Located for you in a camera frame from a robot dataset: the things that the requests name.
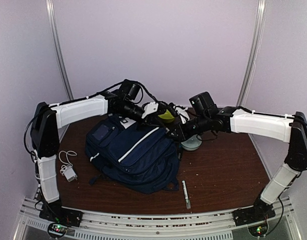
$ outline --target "metal frame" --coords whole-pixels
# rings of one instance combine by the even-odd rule
[[[251,80],[255,71],[255,60],[257,56],[257,52],[260,46],[260,41],[264,29],[264,20],[265,20],[265,11],[266,11],[266,0],[259,0],[258,1],[258,10],[257,10],[257,16],[254,24],[254,31],[253,31],[253,38],[252,38],[252,44],[248,59],[248,64],[245,70],[240,94],[237,101],[237,106],[243,106],[246,101],[246,97],[249,92],[249,88],[251,85]]]
[[[67,93],[69,100],[73,100],[74,96],[73,96],[73,92],[69,84],[66,67],[64,63],[64,58],[63,58],[62,50],[60,47],[58,29],[57,29],[57,24],[56,24],[56,16],[55,16],[55,10],[54,10],[54,1],[46,0],[46,5],[47,5],[47,13],[48,13],[48,18],[50,22],[55,52],[57,55],[57,62],[59,65],[62,81],[63,81],[64,88],[65,88],[65,91]]]
[[[18,215],[14,240],[22,240],[27,226],[45,231],[48,221],[39,218],[42,204],[25,198]],[[298,219],[288,197],[282,200],[284,216],[292,239],[301,240]],[[279,201],[273,204],[278,219],[282,213]],[[131,215],[85,211],[80,227],[69,228],[66,236],[78,240],[213,240],[233,239],[233,230],[246,228],[236,226],[231,210],[173,215]]]

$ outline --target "bowl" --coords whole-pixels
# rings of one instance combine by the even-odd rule
[[[170,124],[175,120],[175,117],[168,110],[166,110],[164,114],[158,115],[158,117],[161,118],[165,124]]]
[[[188,140],[181,142],[181,146],[187,151],[195,151],[200,147],[201,144],[202,141],[197,138],[197,134],[193,135]]]

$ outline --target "navy blue backpack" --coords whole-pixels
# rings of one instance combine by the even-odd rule
[[[177,191],[176,145],[162,127],[139,126],[116,114],[100,121],[86,136],[85,153],[101,174],[135,191]]]

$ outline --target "white tag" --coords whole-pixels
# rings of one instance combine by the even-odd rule
[[[128,118],[128,117],[123,118],[123,119],[120,120],[120,123],[121,123],[121,125],[124,127],[124,129],[129,128],[129,127],[130,127],[131,125],[133,125],[135,122],[136,122],[135,120],[132,120],[132,119],[130,119],[130,118]]]

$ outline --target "wall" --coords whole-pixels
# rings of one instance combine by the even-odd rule
[[[258,0],[54,0],[73,95],[127,78],[166,102],[188,106],[209,91],[219,106],[233,106],[257,8]]]
[[[37,187],[25,127],[37,103],[66,99],[46,3],[0,0],[0,240],[10,239],[24,197]]]
[[[264,32],[245,106],[260,112],[307,117],[307,0],[268,2]],[[284,161],[288,145],[254,137],[271,174]],[[307,240],[307,172],[289,193]]]

